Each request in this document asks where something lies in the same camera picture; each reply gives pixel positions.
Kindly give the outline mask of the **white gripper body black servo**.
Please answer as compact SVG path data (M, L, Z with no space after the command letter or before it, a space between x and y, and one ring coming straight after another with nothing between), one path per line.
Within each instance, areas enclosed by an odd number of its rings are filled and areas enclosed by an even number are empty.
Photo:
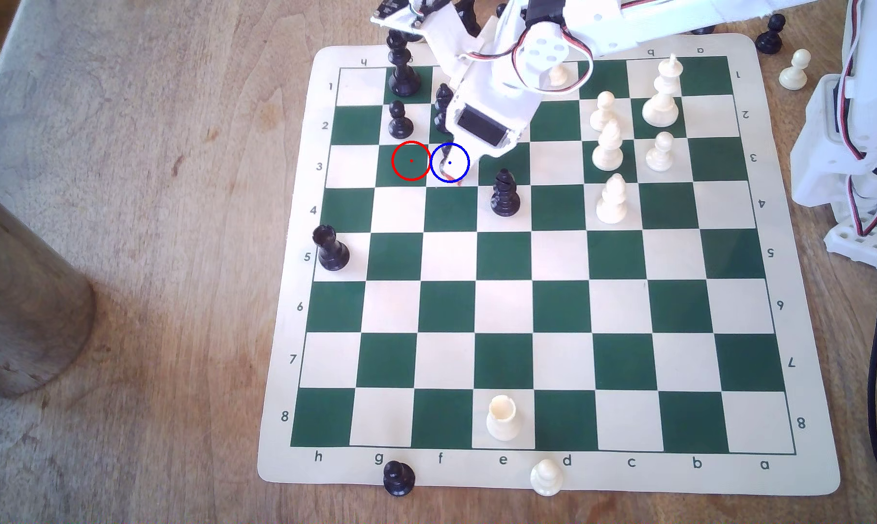
M514 149L541 101L494 79L490 63L474 63L448 106L448 131L471 159L499 158Z

